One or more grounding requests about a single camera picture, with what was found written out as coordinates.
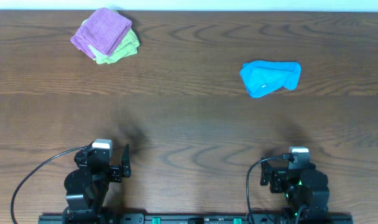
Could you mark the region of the purple microfiber cloth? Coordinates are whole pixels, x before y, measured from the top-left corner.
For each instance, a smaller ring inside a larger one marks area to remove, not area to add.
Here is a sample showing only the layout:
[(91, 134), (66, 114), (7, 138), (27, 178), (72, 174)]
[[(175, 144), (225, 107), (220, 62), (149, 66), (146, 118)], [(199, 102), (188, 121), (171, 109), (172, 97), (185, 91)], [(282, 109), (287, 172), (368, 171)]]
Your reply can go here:
[(97, 9), (75, 35), (103, 55), (111, 56), (131, 28), (132, 21), (108, 8)]

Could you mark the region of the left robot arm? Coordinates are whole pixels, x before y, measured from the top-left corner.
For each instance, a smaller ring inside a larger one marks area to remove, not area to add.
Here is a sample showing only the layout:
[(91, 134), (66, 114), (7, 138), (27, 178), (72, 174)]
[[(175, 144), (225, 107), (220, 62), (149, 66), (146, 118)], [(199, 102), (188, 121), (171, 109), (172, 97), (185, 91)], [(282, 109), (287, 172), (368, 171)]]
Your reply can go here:
[(74, 161), (77, 170), (64, 181), (68, 209), (63, 212), (63, 223), (112, 223), (112, 215), (103, 207), (111, 182), (120, 183), (131, 176), (129, 145), (124, 147), (119, 165), (110, 164), (109, 147), (90, 144), (80, 149)]

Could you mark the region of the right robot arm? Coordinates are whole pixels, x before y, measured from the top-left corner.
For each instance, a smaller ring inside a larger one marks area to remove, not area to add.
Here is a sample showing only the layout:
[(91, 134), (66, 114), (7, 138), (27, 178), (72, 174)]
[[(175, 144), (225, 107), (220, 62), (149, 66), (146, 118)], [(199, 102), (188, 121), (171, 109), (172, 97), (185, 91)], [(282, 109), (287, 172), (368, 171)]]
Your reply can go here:
[(288, 203), (274, 218), (276, 223), (332, 223), (328, 215), (328, 177), (316, 170), (309, 156), (295, 156), (287, 167), (261, 164), (261, 185), (273, 194), (283, 193)]

